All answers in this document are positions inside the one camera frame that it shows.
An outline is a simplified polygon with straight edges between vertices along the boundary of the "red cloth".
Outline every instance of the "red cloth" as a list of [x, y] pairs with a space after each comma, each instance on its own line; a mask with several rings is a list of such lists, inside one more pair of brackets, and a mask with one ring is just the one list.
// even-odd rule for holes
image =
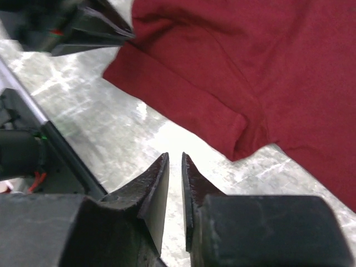
[[354, 0], [136, 0], [104, 78], [230, 160], [276, 143], [356, 210]]

